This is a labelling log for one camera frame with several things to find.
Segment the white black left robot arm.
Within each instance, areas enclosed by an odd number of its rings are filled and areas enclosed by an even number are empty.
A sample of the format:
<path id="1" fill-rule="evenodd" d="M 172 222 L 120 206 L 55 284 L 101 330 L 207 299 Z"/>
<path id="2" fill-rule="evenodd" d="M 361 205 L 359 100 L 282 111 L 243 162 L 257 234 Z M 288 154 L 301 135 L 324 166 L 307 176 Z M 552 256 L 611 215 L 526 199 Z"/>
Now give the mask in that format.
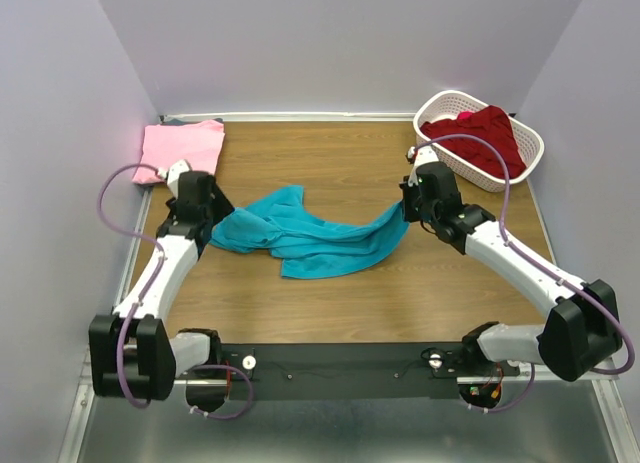
<path id="1" fill-rule="evenodd" d="M 166 219 L 149 239 L 152 255 L 130 292 L 110 314 L 95 316 L 88 330 L 95 393 L 123 397 L 140 409 L 167 399 L 183 373 L 209 378 L 221 368 L 216 331 L 186 329 L 170 338 L 165 321 L 213 228 L 234 211 L 215 176 L 186 160 L 156 173 L 172 196 Z"/>

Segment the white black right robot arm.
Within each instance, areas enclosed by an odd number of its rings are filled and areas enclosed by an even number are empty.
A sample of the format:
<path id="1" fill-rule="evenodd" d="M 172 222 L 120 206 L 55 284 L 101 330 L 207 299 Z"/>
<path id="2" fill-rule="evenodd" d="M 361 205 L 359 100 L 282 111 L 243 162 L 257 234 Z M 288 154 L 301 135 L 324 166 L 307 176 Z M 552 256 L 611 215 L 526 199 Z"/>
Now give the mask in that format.
<path id="1" fill-rule="evenodd" d="M 422 163 L 404 177 L 407 222 L 431 228 L 459 253 L 483 263 L 517 289 L 544 317 L 541 325 L 485 323 L 462 340 L 460 362 L 480 375 L 506 360 L 546 366 L 575 381 L 623 345 L 615 292 L 556 267 L 502 229 L 493 214 L 462 201 L 453 171 L 443 162 Z"/>

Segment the teal t-shirt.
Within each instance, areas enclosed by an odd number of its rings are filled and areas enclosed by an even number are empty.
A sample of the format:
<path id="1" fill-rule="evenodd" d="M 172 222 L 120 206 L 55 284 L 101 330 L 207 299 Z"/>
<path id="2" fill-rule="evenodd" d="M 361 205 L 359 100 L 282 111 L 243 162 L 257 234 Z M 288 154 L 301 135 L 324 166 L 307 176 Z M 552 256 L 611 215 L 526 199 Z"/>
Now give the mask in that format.
<path id="1" fill-rule="evenodd" d="M 350 225 L 314 216 L 304 196 L 302 186 L 290 185 L 235 209 L 212 230 L 210 244 L 239 254 L 266 250 L 281 261 L 283 278 L 315 280 L 377 265 L 409 229 L 399 203 L 370 223 Z"/>

